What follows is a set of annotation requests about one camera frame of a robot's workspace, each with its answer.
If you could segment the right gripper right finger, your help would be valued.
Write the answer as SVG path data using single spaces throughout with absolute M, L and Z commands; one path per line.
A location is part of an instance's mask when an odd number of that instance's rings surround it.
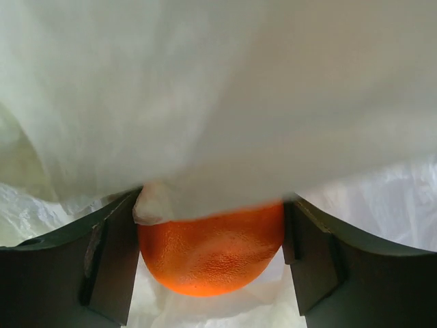
M 283 254 L 308 327 L 435 327 L 436 254 L 394 243 L 304 199 L 288 201 Z

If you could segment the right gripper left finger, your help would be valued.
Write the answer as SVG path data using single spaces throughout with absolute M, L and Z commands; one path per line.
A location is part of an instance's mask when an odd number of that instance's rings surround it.
M 138 190 L 1 248 L 2 327 L 123 327 L 139 261 Z

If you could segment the green avocado print plastic bag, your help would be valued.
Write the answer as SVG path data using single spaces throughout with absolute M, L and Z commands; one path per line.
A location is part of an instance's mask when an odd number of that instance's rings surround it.
M 435 1 L 2 1 L 1 182 L 190 219 L 297 193 L 436 249 Z

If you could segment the orange fake orange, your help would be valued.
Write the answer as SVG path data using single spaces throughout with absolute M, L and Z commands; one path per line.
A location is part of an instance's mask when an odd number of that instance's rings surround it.
M 157 282 L 182 295 L 212 297 L 259 277 L 285 236 L 283 202 L 200 219 L 138 225 L 139 248 Z

